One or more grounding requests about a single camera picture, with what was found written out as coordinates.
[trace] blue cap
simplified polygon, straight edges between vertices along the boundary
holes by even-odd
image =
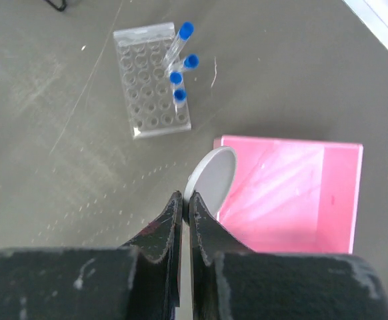
[[[177,102],[182,102],[187,97],[187,92],[184,89],[176,89],[173,96]]]
[[[189,55],[183,61],[183,65],[187,68],[194,69],[199,65],[199,57],[197,55]]]
[[[179,36],[182,40],[186,41],[194,32],[194,25],[191,22],[184,22],[179,30]]]
[[[170,82],[174,85],[178,85],[182,82],[182,74],[177,71],[172,72],[169,78],[170,78]]]

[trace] pink box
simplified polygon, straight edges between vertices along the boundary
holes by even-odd
[[[217,220],[258,252],[352,253],[363,146],[222,136],[237,170]]]

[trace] tabletop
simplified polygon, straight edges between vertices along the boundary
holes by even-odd
[[[186,20],[192,130],[134,141],[112,32]],[[223,134],[362,143],[354,254],[388,292],[388,51],[342,0],[0,0],[0,247],[126,242]]]

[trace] black cable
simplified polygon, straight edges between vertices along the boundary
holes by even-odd
[[[50,4],[53,8],[58,10],[59,12],[62,12],[67,7],[67,0],[62,0],[62,4],[60,7],[58,7],[56,4],[54,4],[51,0],[45,0],[48,4]]]

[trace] pink container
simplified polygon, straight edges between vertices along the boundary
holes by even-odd
[[[258,252],[352,253],[363,146],[223,136],[237,170],[217,220]]]

